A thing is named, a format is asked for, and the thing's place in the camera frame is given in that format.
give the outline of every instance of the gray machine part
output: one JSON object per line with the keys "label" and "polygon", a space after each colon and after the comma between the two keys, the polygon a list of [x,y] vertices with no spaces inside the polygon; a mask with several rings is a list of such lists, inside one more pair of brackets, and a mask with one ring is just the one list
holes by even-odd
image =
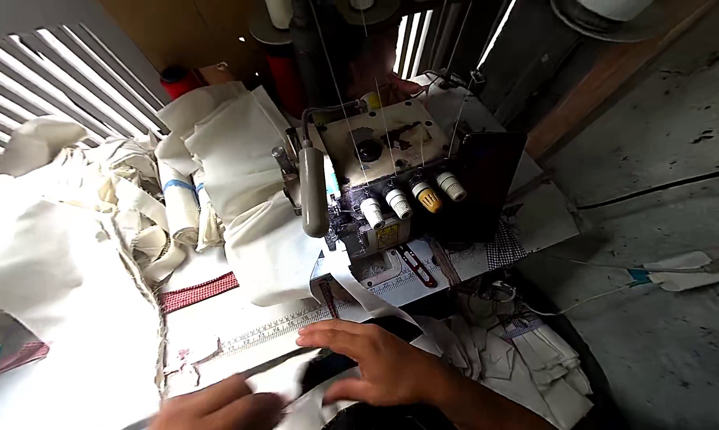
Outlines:
{"label": "gray machine part", "polygon": [[325,163],[322,151],[314,147],[298,153],[301,194],[301,216],[304,231],[311,237],[325,237],[330,227],[325,194]]}

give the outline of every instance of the floor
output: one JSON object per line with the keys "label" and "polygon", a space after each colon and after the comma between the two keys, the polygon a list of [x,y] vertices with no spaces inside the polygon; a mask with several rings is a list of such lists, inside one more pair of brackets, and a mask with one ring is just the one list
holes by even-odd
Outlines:
{"label": "floor", "polygon": [[[719,169],[719,4],[543,168],[575,206]],[[719,178],[579,212],[583,234],[519,269],[560,308],[619,288],[635,266],[719,252]],[[655,285],[567,314],[633,428],[719,428],[719,284]]]}

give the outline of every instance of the white fabric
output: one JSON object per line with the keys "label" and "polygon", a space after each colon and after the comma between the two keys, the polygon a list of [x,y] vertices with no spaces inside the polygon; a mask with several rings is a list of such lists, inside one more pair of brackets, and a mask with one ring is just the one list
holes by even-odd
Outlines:
{"label": "white fabric", "polygon": [[[144,188],[160,191],[150,147],[146,141],[110,139],[95,149],[65,148],[50,164],[27,173],[24,183],[28,190],[50,200],[114,213],[125,249],[144,252],[134,244],[142,230],[153,225],[165,232],[169,228],[163,203],[144,191]],[[149,241],[154,245],[159,236],[152,230]],[[169,245],[154,259],[153,245],[141,244],[147,258],[139,256],[137,263],[149,281],[159,282],[168,277],[186,254],[180,247]],[[152,265],[157,267],[148,270]]]}
{"label": "white fabric", "polygon": [[258,88],[221,105],[186,140],[202,160],[204,188],[224,222],[229,265],[259,306],[311,297],[310,275],[323,242],[304,233],[271,157],[287,127]]}
{"label": "white fabric", "polygon": [[[161,177],[161,188],[166,202],[168,231],[178,243],[197,246],[200,212],[193,191],[192,181],[168,164],[158,161],[157,171]],[[181,181],[191,189],[168,185],[170,181]]]}
{"label": "white fabric", "polygon": [[157,118],[171,133],[157,145],[155,155],[183,175],[192,174],[200,165],[192,160],[184,138],[194,131],[196,123],[210,115],[221,103],[234,100],[243,93],[247,91],[240,82],[203,86],[163,107],[157,112]]}
{"label": "white fabric", "polygon": [[200,221],[198,222],[197,252],[202,252],[211,246],[224,242],[224,223],[219,219],[218,213],[213,209],[211,197],[205,189],[206,173],[198,169],[192,174],[192,181],[197,190],[197,200],[200,204]]}
{"label": "white fabric", "polygon": [[592,392],[577,354],[550,327],[538,327],[506,342],[500,337],[502,326],[488,332],[469,327],[459,315],[444,322],[416,320],[443,349],[445,362],[556,428],[574,427],[593,407],[585,397]]}
{"label": "white fabric", "polygon": [[1,157],[0,172],[20,176],[48,164],[62,148],[87,136],[86,129],[72,120],[41,116],[20,125],[11,133]]}
{"label": "white fabric", "polygon": [[123,428],[159,407],[156,303],[110,215],[28,181],[0,175],[0,308],[50,351],[0,375],[0,429]]}

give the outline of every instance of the fabric pile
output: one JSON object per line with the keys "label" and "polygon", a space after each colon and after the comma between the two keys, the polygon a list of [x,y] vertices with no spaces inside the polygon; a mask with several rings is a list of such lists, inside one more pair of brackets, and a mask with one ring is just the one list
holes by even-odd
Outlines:
{"label": "fabric pile", "polygon": [[0,428],[123,428],[160,405],[157,303],[113,214],[35,178],[0,175]]}
{"label": "fabric pile", "polygon": [[443,321],[415,317],[443,351],[442,359],[481,385],[517,402],[560,430],[593,407],[593,393],[569,344],[520,301],[495,303],[461,296],[466,312]]}
{"label": "fabric pile", "polygon": [[199,190],[198,249],[223,236],[229,266],[256,305],[313,297],[309,281],[322,240],[304,233],[282,191],[270,153],[288,146],[290,125],[266,91],[249,92],[239,82],[204,86],[158,116],[171,130],[157,146],[158,161],[192,175]]}
{"label": "fabric pile", "polygon": [[161,183],[154,145],[153,139],[108,139],[94,149],[66,147],[23,178],[48,199],[110,213],[142,275],[157,284],[186,253],[169,234],[170,210],[158,200]]}

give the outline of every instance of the thread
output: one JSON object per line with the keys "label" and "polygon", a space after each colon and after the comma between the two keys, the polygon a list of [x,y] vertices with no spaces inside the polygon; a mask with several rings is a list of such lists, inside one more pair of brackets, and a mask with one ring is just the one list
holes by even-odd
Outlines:
{"label": "thread", "polygon": [[314,8],[314,3],[312,0],[309,0],[309,6],[312,9],[312,15],[314,15],[314,24],[316,24],[316,32],[319,34],[319,41],[322,42],[322,49],[325,51],[325,60],[327,60],[327,68],[330,70],[330,76],[333,78],[333,85],[335,86],[335,94],[338,96],[338,102],[341,105],[341,110],[343,111],[343,118],[346,120],[346,128],[349,129],[349,134],[352,136],[352,143],[354,143],[354,151],[356,151],[357,154],[357,160],[359,160],[359,168],[362,169],[362,174],[364,175],[364,185],[369,186],[369,181],[367,180],[367,173],[364,171],[364,164],[362,163],[362,159],[359,157],[359,148],[357,148],[357,142],[354,139],[354,133],[352,132],[352,125],[349,122],[349,116],[346,114],[346,108],[343,105],[343,97],[341,97],[341,90],[338,88],[338,81],[335,78],[335,73],[333,73],[333,64],[330,62],[330,55],[327,54],[327,45],[325,44],[325,37],[322,35],[322,28],[319,26],[319,19],[316,17],[316,9]]}

